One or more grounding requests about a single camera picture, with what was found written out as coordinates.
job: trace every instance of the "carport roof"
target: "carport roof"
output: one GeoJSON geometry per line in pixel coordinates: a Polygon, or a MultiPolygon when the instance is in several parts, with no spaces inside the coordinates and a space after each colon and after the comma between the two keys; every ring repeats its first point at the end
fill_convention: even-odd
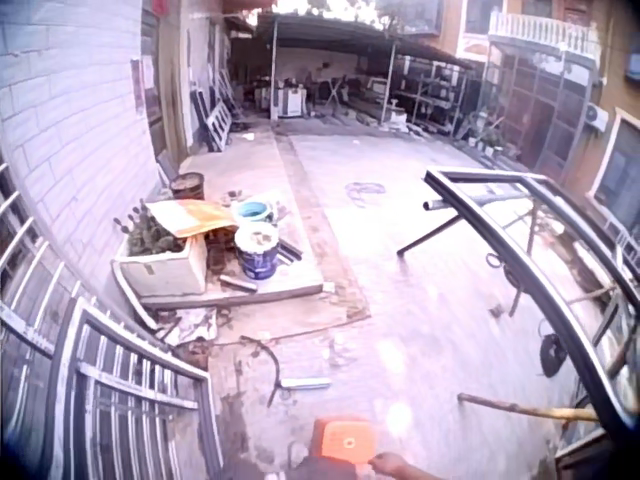
{"type": "Polygon", "coordinates": [[[258,17],[258,36],[268,39],[278,21],[279,47],[312,48],[355,55],[390,55],[396,42],[396,54],[423,58],[472,68],[469,63],[399,35],[388,35],[376,28],[358,22],[329,19],[314,15],[262,14],[258,17]]]}

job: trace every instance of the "blue bucket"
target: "blue bucket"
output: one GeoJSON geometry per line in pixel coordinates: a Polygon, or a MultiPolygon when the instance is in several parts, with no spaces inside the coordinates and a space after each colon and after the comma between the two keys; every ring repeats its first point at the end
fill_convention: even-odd
{"type": "Polygon", "coordinates": [[[278,230],[265,222],[241,225],[234,237],[238,262],[252,280],[266,280],[278,267],[278,230]]]}
{"type": "Polygon", "coordinates": [[[269,205],[263,202],[242,202],[234,207],[236,221],[270,222],[273,212],[269,205]]]}

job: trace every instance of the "white balustrade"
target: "white balustrade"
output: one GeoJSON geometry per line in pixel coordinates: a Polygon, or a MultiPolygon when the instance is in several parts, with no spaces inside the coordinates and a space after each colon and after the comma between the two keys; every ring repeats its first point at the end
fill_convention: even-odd
{"type": "Polygon", "coordinates": [[[600,63],[600,42],[595,23],[590,27],[554,20],[494,11],[491,14],[489,35],[509,37],[538,43],[569,53],[591,58],[600,63]]]}

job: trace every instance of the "orange plastic stool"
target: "orange plastic stool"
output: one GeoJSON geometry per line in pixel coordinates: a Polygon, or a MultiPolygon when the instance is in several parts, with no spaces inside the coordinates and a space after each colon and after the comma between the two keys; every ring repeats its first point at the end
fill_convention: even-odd
{"type": "Polygon", "coordinates": [[[318,418],[313,424],[310,453],[353,464],[367,463],[375,455],[375,433],[371,424],[354,417],[318,418]]]}

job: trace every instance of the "sky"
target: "sky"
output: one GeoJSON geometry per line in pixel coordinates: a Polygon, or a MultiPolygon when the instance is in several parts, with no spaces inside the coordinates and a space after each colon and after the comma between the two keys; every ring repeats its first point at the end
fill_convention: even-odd
{"type": "MultiPolygon", "coordinates": [[[[366,5],[364,2],[358,2],[355,8],[350,6],[347,0],[327,0],[327,4],[331,11],[324,12],[325,18],[355,20],[357,16],[359,22],[382,28],[382,23],[378,18],[374,1],[369,5],[366,5]]],[[[273,7],[273,11],[277,13],[294,13],[297,11],[303,14],[307,11],[308,6],[307,0],[278,0],[277,5],[273,7]]]]}

